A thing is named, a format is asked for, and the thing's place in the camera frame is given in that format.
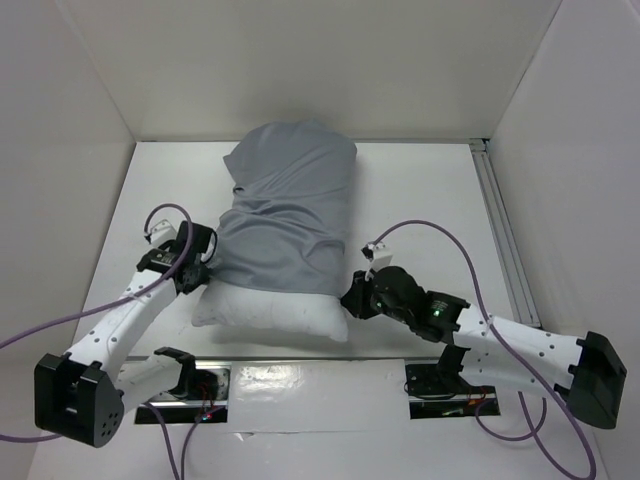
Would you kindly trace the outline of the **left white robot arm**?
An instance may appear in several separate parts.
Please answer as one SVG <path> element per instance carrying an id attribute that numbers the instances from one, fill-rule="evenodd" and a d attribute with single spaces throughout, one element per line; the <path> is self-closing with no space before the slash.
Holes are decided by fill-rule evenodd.
<path id="1" fill-rule="evenodd" d="M 179 296 L 207 284 L 214 229 L 182 222 L 152 227 L 121 297 L 64 354 L 44 355 L 34 370 L 38 428 L 94 448 L 106 445 L 130 410 L 161 394 L 184 399 L 198 390 L 194 355 L 161 346 L 132 367 L 125 362 L 156 318 Z"/>

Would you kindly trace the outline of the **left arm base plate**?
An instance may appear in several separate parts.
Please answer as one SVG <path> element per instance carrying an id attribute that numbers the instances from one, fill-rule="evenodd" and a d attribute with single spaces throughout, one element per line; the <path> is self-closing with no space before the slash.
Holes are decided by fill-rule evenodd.
<path id="1" fill-rule="evenodd" d="M 231 384 L 231 364 L 199 360 L 195 384 L 184 397 L 162 392 L 148 403 L 168 425 L 226 423 Z"/>

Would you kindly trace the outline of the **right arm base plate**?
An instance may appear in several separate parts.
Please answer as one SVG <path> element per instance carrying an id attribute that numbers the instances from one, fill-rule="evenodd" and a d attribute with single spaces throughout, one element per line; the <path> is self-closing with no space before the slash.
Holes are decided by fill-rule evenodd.
<path id="1" fill-rule="evenodd" d="M 406 363 L 405 378 L 403 389 L 412 420 L 474 417 L 478 406 L 481 416 L 500 415 L 494 387 L 471 386 L 446 376 L 436 362 Z"/>

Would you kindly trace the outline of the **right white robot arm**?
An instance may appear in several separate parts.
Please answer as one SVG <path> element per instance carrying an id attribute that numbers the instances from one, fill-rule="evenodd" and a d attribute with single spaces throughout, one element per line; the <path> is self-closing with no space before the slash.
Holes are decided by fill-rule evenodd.
<path id="1" fill-rule="evenodd" d="M 579 338 L 484 317 L 477 305 L 427 291 L 397 266 L 355 272 L 341 304 L 355 318 L 383 315 L 444 344 L 436 379 L 448 392 L 494 387 L 557 394 L 577 420 L 603 430 L 617 425 L 627 369 L 601 334 Z"/>

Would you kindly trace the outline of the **white pillow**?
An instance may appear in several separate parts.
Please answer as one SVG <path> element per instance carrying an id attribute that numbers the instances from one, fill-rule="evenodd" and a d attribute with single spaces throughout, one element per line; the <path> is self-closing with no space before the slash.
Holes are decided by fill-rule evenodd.
<path id="1" fill-rule="evenodd" d="M 334 296 L 254 290 L 218 280 L 204 289 L 191 323 L 273 329 L 336 342 L 348 339 L 346 315 Z"/>

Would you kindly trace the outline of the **grey pillowcase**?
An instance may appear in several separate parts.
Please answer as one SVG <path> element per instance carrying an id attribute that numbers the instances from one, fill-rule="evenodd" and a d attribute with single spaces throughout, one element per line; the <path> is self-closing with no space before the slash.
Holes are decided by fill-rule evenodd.
<path id="1" fill-rule="evenodd" d="M 313 121 L 271 122 L 224 158 L 234 182 L 215 276 L 231 285 L 339 296 L 357 147 Z"/>

